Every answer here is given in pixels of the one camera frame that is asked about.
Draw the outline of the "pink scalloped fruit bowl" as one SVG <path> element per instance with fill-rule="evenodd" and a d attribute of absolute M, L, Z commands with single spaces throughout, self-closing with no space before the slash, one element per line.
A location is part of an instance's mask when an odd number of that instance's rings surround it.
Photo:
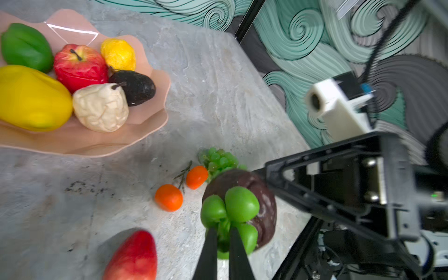
<path fill-rule="evenodd" d="M 81 14 L 60 9 L 42 23 L 31 23 L 1 12 L 1 31 L 10 24 L 21 23 L 35 28 L 48 40 L 52 51 L 60 51 L 66 44 L 90 46 L 99 51 L 107 36 L 101 34 Z M 112 133 L 100 133 L 83 126 L 72 116 L 62 127 L 49 132 L 34 132 L 1 123 L 1 147 L 53 155 L 74 155 L 99 158 L 113 155 L 136 144 L 162 128 L 169 119 L 166 99 L 171 86 L 169 75 L 150 65 L 143 44 L 132 35 L 120 37 L 131 45 L 136 55 L 136 71 L 153 80 L 156 94 L 145 103 L 130 107 L 126 123 Z"/>

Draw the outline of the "yellow lemon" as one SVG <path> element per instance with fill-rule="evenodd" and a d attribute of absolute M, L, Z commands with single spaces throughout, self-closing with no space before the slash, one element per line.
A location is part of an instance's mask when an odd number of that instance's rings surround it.
<path fill-rule="evenodd" d="M 52 131 L 72 111 L 72 96 L 62 83 L 26 66 L 1 68 L 2 121 L 29 131 Z"/>

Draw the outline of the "dark brown mangosteen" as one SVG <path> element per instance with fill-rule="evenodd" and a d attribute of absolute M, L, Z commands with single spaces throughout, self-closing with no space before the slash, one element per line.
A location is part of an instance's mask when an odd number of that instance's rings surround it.
<path fill-rule="evenodd" d="M 236 228 L 248 255 L 271 241 L 277 224 L 277 203 L 266 183 L 253 172 L 232 169 L 207 185 L 201 222 L 217 230 L 218 259 L 229 258 L 230 232 Z"/>

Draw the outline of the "green lime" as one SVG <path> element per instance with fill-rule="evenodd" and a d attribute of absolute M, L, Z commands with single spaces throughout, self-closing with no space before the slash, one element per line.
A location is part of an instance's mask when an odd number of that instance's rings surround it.
<path fill-rule="evenodd" d="M 49 42 L 38 30 L 25 24 L 12 23 L 2 33 L 1 54 L 8 65 L 22 65 L 44 73 L 53 68 Z"/>

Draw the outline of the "aluminium rail right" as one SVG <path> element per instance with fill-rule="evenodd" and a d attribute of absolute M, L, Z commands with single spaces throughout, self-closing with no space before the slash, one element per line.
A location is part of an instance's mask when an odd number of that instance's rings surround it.
<path fill-rule="evenodd" d="M 338 19 L 342 19 L 358 2 L 359 0 L 337 0 L 336 13 Z"/>

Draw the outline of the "orange tomato left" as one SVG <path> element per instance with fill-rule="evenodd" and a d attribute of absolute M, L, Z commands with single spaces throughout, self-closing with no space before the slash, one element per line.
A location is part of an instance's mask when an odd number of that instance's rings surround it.
<path fill-rule="evenodd" d="M 175 212 L 183 205 L 183 194 L 177 187 L 165 184 L 157 189 L 155 203 L 164 211 Z"/>

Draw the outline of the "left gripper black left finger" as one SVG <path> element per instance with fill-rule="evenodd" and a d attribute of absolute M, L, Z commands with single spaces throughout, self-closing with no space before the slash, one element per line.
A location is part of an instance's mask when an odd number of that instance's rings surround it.
<path fill-rule="evenodd" d="M 217 280 L 218 235 L 212 227 L 208 230 L 192 280 Z"/>

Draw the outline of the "dark avocado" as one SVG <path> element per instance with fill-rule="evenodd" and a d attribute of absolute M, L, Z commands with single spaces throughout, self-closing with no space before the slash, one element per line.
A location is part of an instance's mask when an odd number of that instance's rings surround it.
<path fill-rule="evenodd" d="M 120 70 L 112 74 L 109 83 L 121 84 L 129 107 L 141 105 L 156 94 L 156 86 L 150 77 L 135 71 Z"/>

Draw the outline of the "red fake apple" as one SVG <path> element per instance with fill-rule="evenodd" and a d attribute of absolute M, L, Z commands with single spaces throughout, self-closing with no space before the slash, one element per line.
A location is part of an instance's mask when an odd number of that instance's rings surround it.
<path fill-rule="evenodd" d="M 87 45 L 67 44 L 54 56 L 56 78 L 70 93 L 91 85 L 105 84 L 109 70 L 102 55 Z"/>

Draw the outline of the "cream fake garlic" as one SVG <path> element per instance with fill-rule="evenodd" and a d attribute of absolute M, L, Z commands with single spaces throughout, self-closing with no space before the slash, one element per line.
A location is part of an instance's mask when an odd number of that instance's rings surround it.
<path fill-rule="evenodd" d="M 77 90 L 72 96 L 72 105 L 80 123 L 100 133 L 121 128 L 129 116 L 124 85 L 124 82 L 98 84 Z"/>

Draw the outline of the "green grape bunch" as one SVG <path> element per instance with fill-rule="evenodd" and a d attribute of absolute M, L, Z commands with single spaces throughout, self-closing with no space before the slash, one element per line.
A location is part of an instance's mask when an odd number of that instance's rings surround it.
<path fill-rule="evenodd" d="M 207 183 L 223 172 L 240 169 L 247 171 L 247 166 L 240 163 L 238 158 L 224 149 L 202 149 L 197 154 L 200 165 L 203 165 L 208 172 Z"/>

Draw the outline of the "orange tomato right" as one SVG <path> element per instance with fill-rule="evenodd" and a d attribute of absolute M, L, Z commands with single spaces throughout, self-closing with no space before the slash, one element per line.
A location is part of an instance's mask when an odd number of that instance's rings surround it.
<path fill-rule="evenodd" d="M 193 165 L 193 161 L 189 161 L 187 166 L 173 180 L 178 182 L 178 189 L 184 194 L 186 187 L 196 190 L 208 180 L 208 177 L 209 172 L 206 167 Z"/>

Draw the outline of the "black corner frame post right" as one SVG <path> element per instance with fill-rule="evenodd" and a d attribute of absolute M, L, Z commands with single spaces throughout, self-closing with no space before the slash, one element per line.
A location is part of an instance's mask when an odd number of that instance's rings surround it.
<path fill-rule="evenodd" d="M 237 31 L 234 34 L 234 37 L 239 44 L 245 38 L 265 1 L 266 0 L 253 0 L 253 2 L 251 3 L 248 11 L 246 12 L 243 20 L 241 21 Z"/>

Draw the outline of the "yellow pear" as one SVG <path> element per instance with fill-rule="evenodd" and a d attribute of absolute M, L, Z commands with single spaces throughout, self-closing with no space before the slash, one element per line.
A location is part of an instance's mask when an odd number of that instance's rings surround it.
<path fill-rule="evenodd" d="M 136 70 L 135 50 L 125 40 L 109 38 L 101 44 L 100 52 L 106 64 L 112 69 Z"/>

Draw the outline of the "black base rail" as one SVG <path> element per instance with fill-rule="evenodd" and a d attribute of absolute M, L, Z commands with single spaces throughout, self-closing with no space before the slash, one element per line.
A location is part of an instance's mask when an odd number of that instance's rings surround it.
<path fill-rule="evenodd" d="M 323 221 L 311 217 L 304 230 L 297 237 L 288 255 L 275 273 L 273 280 L 295 280 L 300 269 L 304 266 L 306 256 L 313 247 L 313 241 L 317 236 Z"/>

